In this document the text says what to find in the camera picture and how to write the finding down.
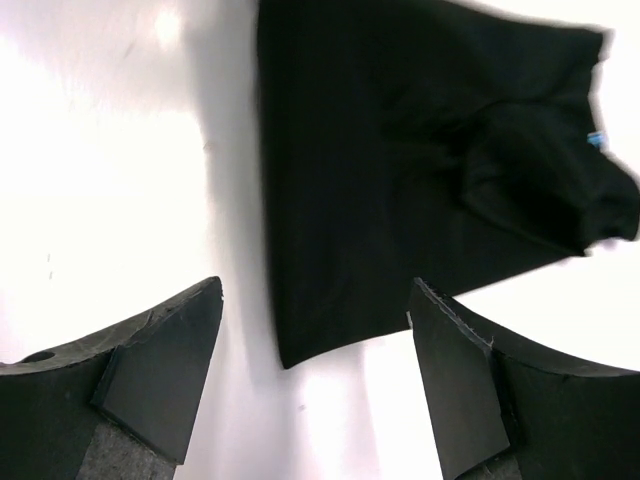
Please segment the black t shirt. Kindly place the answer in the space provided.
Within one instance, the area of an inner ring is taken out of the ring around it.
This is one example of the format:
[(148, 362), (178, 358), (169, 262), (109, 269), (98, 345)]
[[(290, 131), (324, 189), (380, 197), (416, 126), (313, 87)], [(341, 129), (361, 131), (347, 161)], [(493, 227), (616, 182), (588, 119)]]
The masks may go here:
[(282, 365), (405, 330), (415, 278), (463, 294), (632, 241), (596, 144), (605, 31), (448, 1), (263, 1), (256, 53)]

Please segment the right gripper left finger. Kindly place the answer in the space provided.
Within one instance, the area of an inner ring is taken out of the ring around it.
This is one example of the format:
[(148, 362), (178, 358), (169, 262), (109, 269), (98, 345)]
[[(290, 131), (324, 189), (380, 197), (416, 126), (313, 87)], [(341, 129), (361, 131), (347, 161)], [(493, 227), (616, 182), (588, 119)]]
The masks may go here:
[(170, 479), (186, 458), (223, 310), (207, 278), (1, 368), (5, 479)]

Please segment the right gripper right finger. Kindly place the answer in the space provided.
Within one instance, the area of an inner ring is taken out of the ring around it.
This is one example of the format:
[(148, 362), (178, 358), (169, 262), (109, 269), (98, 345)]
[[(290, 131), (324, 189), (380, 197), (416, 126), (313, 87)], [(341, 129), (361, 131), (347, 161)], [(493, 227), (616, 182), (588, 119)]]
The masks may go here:
[(422, 280), (409, 317), (446, 479), (635, 479), (639, 375), (546, 347)]

